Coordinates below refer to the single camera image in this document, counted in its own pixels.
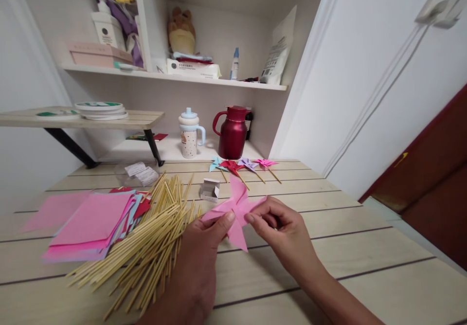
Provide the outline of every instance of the plush toy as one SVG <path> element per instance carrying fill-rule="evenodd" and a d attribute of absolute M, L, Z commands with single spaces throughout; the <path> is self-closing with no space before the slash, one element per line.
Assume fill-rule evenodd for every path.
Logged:
<path fill-rule="evenodd" d="M 172 10 L 172 20 L 168 26 L 169 43 L 174 52 L 195 54 L 196 32 L 191 23 L 191 12 L 184 12 L 177 6 Z"/>

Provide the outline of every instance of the bundle of bamboo skewers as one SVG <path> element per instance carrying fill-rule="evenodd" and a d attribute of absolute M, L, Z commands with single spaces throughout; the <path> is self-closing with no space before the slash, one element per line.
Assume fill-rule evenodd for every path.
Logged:
<path fill-rule="evenodd" d="M 142 316 L 149 305 L 164 293 L 180 251 L 181 235 L 195 219 L 194 200 L 191 208 L 186 209 L 192 181 L 193 176 L 183 193 L 183 183 L 178 176 L 168 180 L 163 173 L 144 197 L 151 195 L 151 208 L 140 224 L 124 240 L 116 243 L 104 260 L 87 262 L 67 275 L 73 277 L 68 287 L 78 284 L 81 288 L 90 283 L 94 292 L 124 267 L 109 294 L 111 296 L 121 289 L 120 295 L 104 320 L 117 311 L 129 295 L 126 313 L 135 308 L 141 310 Z M 201 206 L 196 217 L 200 215 Z"/>

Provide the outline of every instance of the thermos handle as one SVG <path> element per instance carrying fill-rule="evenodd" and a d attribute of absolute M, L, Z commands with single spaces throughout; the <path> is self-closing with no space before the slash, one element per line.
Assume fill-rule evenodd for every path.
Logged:
<path fill-rule="evenodd" d="M 223 114 L 227 114 L 227 111 L 219 112 L 215 117 L 214 117 L 214 122 L 213 122 L 213 131 L 216 133 L 218 136 L 220 136 L 220 133 L 216 130 L 216 125 L 217 121 L 219 120 L 219 117 Z"/>
<path fill-rule="evenodd" d="M 203 146 L 206 142 L 206 130 L 201 126 L 196 126 L 196 129 L 201 130 L 201 143 L 198 143 L 198 146 Z"/>

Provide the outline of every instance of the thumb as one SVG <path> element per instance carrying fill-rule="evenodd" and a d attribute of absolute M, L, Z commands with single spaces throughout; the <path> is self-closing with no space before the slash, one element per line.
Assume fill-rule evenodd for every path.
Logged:
<path fill-rule="evenodd" d="M 273 240 L 276 237 L 277 231 L 271 228 L 268 223 L 255 213 L 247 213 L 245 220 L 251 224 L 256 233 L 262 237 L 270 245 L 273 244 Z"/>
<path fill-rule="evenodd" d="M 218 242 L 221 242 L 235 221 L 235 213 L 227 212 L 210 228 Z"/>

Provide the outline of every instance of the soap dispenser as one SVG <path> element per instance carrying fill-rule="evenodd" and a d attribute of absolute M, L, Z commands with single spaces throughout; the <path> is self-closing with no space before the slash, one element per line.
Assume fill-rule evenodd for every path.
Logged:
<path fill-rule="evenodd" d="M 105 0 L 99 0 L 97 8 L 99 9 L 99 12 L 93 12 L 91 17 L 94 21 L 94 25 L 96 26 L 99 42 L 126 52 L 120 22 L 112 16 L 110 8 L 106 4 Z"/>

